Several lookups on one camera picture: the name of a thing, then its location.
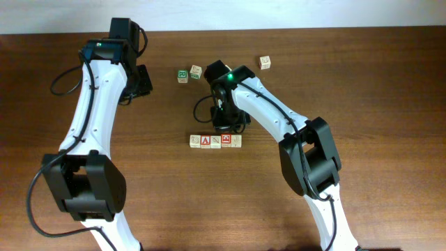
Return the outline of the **red E letter block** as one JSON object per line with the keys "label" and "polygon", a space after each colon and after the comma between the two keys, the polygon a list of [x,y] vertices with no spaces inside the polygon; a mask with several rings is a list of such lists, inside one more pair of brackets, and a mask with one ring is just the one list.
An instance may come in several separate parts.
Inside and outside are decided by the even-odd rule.
{"label": "red E letter block", "polygon": [[231,148],[231,145],[232,145],[231,134],[221,134],[221,147]]}

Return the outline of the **wooden J block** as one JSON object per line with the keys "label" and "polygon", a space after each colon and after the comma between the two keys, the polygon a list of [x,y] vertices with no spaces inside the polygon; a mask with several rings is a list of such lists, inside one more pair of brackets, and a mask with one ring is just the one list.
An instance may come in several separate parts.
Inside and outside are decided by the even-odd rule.
{"label": "wooden J block", "polygon": [[241,148],[242,147],[242,136],[241,135],[232,135],[231,136],[231,147],[232,148]]}

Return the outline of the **red A letter block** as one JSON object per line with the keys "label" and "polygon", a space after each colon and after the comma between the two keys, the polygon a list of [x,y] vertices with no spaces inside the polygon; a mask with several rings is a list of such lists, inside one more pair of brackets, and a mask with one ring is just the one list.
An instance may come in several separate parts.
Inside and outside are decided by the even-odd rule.
{"label": "red A letter block", "polygon": [[211,136],[210,135],[202,135],[200,137],[200,147],[202,149],[210,149],[211,148]]}

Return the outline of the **wooden block with drawing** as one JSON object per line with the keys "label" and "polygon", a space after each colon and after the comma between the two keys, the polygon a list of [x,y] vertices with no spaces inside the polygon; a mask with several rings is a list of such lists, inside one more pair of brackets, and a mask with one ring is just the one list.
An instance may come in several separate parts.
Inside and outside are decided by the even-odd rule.
{"label": "wooden block with drawing", "polygon": [[201,147],[201,136],[200,135],[190,135],[190,147],[200,148]]}

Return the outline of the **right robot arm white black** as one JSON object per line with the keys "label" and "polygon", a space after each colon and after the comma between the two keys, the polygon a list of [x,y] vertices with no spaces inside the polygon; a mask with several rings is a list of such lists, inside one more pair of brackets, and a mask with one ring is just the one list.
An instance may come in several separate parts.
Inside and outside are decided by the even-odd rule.
{"label": "right robot arm white black", "polygon": [[307,202],[322,250],[360,250],[342,207],[341,160],[328,123],[294,112],[246,66],[232,70],[216,61],[203,76],[210,85],[210,122],[217,132],[240,134],[254,119],[278,143],[282,175]]}

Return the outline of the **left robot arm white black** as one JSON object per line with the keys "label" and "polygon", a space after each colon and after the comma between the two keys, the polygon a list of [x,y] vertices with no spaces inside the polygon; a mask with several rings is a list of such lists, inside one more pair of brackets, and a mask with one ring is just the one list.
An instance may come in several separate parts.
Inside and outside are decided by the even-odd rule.
{"label": "left robot arm white black", "polygon": [[75,115],[57,154],[46,154],[40,174],[59,210],[83,224],[101,250],[142,250],[125,219],[126,182],[110,156],[116,109],[148,95],[147,69],[137,64],[145,31],[114,17],[109,35],[79,52],[82,87]]}

